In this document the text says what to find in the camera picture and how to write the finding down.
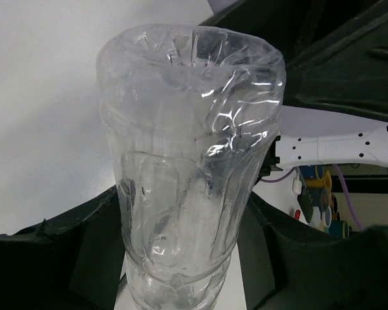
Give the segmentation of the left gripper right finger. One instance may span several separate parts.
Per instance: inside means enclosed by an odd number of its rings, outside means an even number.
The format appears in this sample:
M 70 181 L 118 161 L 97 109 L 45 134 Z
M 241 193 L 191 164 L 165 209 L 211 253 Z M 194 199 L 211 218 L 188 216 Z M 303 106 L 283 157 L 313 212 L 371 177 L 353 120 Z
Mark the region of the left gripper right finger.
M 248 309 L 388 309 L 388 226 L 342 239 L 252 194 L 239 257 Z

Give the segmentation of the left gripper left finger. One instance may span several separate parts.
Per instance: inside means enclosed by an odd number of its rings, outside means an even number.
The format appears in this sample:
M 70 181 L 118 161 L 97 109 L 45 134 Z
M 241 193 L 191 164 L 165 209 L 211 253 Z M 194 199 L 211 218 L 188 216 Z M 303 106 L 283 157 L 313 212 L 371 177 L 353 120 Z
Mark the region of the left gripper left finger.
M 0 234 L 0 309 L 114 309 L 124 253 L 115 187 Z

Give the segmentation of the clear bottle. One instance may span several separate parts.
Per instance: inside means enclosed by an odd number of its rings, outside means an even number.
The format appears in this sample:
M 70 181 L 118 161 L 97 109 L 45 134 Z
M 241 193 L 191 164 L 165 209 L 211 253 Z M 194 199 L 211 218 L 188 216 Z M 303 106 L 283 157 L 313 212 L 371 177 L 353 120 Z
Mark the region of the clear bottle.
M 212 26 L 144 25 L 96 60 L 129 290 L 138 309 L 213 309 L 272 142 L 282 53 Z

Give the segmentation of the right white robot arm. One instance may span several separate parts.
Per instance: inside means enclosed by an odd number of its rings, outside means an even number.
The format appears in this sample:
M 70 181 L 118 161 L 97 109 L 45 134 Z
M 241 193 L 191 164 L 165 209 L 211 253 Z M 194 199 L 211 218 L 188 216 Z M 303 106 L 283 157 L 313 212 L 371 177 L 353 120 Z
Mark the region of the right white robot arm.
M 304 165 L 375 165 L 388 170 L 388 125 L 335 136 L 279 135 L 269 148 L 259 176 Z

